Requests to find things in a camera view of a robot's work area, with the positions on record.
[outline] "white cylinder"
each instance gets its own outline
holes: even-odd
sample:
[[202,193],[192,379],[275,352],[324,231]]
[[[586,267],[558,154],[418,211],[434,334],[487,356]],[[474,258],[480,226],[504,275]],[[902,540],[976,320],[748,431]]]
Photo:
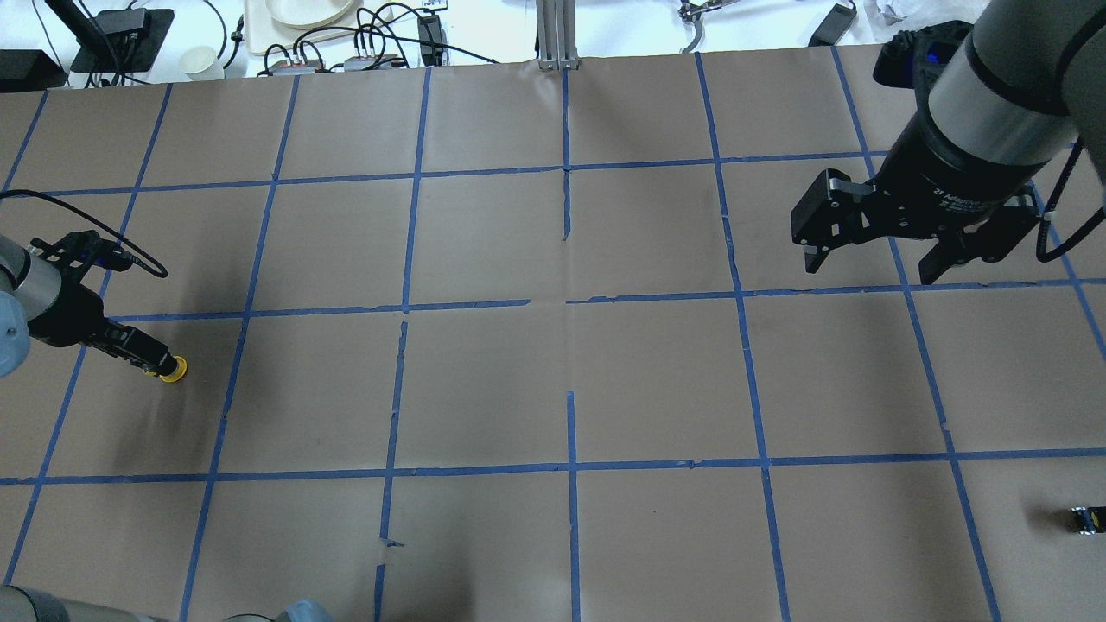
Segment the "white cylinder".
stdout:
[[222,65],[219,64],[219,54],[209,45],[199,45],[184,53],[180,56],[180,71],[188,75],[189,80],[222,80]]

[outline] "yellow ring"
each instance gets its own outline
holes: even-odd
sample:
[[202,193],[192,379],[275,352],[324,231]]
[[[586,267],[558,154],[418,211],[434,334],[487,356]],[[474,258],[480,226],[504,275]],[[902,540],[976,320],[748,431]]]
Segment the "yellow ring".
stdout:
[[171,374],[157,376],[161,379],[161,382],[177,382],[180,379],[185,377],[185,374],[188,373],[188,361],[185,361],[184,356],[174,356],[174,359],[177,360],[176,371],[174,371]]

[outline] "robotic arm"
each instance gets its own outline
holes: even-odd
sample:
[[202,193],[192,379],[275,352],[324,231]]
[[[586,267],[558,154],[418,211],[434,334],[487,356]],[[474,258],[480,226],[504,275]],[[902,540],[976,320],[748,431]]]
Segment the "robotic arm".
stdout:
[[[9,190],[0,199],[20,195],[66,207],[111,231],[73,206],[40,193]],[[23,362],[33,336],[55,348],[77,343],[95,348],[165,382],[184,377],[187,363],[182,357],[140,330],[105,318],[104,301],[81,284],[93,266],[113,271],[139,266],[156,277],[168,276],[157,260],[123,236],[116,237],[138,255],[124,250],[119,242],[101,239],[95,231],[72,232],[54,245],[34,239],[30,250],[0,236],[0,376]]]
[[1004,259],[1042,221],[1026,184],[1076,136],[1106,179],[1104,62],[1106,0],[993,0],[974,29],[899,33],[874,77],[914,89],[918,112],[873,179],[824,170],[792,210],[806,271],[885,236],[937,240],[919,263],[927,284]]

